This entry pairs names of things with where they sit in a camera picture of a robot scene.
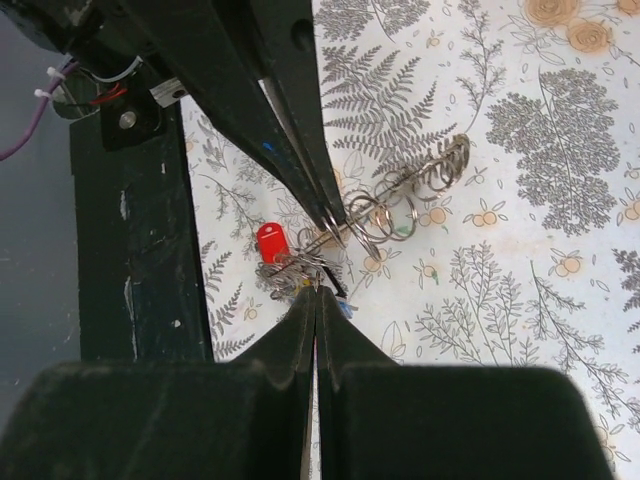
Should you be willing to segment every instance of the bolt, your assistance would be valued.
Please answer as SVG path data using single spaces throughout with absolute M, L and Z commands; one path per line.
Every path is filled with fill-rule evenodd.
M 120 115 L 120 121 L 118 122 L 118 125 L 122 130 L 128 130 L 136 124 L 137 120 L 138 117 L 136 116 L 136 114 L 129 110 Z

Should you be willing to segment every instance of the metal spring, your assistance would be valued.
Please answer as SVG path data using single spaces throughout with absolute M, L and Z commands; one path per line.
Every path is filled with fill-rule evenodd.
M 324 275 L 323 267 L 340 268 L 339 264 L 325 260 L 320 249 L 332 240 L 346 249 L 345 234 L 348 231 L 376 261 L 382 261 L 378 245 L 389 240 L 403 242 L 413 236 L 418 226 L 418 211 L 412 197 L 423 202 L 440 198 L 460 180 L 469 164 L 470 142 L 466 135 L 454 135 L 451 141 L 447 139 L 438 143 L 437 148 L 437 156 L 429 151 L 420 165 L 387 172 L 372 193 L 365 190 L 349 192 L 344 198 L 347 213 L 344 225 L 338 226 L 327 212 L 327 232 L 318 235 L 310 228 L 302 228 L 297 235 L 300 247 L 294 249 L 293 255 L 280 258 L 273 265 L 260 264 L 256 273 L 274 288 L 272 298 L 292 296 L 301 278 L 317 279 L 318 275 Z M 421 196 L 420 191 L 424 187 L 428 190 L 427 195 Z M 391 213 L 391 208 L 403 200 L 410 210 L 411 226 L 407 233 L 399 231 Z M 369 231 L 367 227 L 370 225 L 377 231 Z

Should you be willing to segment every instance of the floral tablecloth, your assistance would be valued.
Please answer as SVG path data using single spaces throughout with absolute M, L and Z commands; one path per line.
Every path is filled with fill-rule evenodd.
M 640 1 L 319 0 L 325 135 L 343 192 L 467 133 L 462 180 L 382 261 L 329 252 L 352 322 L 399 363 L 545 365 L 640 478 Z M 215 356 L 282 317 L 255 232 L 309 225 L 191 101 L 184 126 Z M 314 432 L 312 475 L 318 477 Z

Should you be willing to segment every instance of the gray floor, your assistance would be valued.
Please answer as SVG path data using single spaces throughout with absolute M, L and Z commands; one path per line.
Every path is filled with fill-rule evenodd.
M 60 56 L 0 14 L 0 149 L 22 135 Z M 68 123 L 51 109 L 0 163 L 0 428 L 34 376 L 78 359 L 78 268 Z

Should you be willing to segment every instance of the purple cable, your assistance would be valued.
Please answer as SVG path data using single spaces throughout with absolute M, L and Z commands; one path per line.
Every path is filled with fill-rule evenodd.
M 64 67 L 60 73 L 62 73 L 64 76 L 67 76 L 70 73 L 72 73 L 77 66 L 78 66 L 78 62 L 72 61 L 66 67 Z M 53 93 L 53 91 L 56 88 L 58 88 L 62 82 L 63 80 L 61 78 L 57 78 L 57 77 L 53 78 L 49 86 L 44 91 L 47 93 Z M 29 124 L 29 127 L 24 132 L 22 137 L 20 137 L 20 140 L 18 140 L 18 142 L 13 147 L 10 147 L 4 151 L 0 151 L 0 162 L 3 160 L 6 160 L 11 155 L 13 155 L 14 153 L 16 153 L 18 150 L 20 150 L 22 147 L 26 145 L 29 139 L 33 136 L 33 132 L 35 132 L 36 127 L 40 123 L 40 120 L 42 119 L 42 115 L 44 114 L 44 110 L 47 108 L 48 103 L 49 103 L 49 99 L 47 97 L 42 97 L 40 99 L 40 105 L 38 105 L 38 108 L 36 109 L 36 112 L 33 115 L 31 123 Z

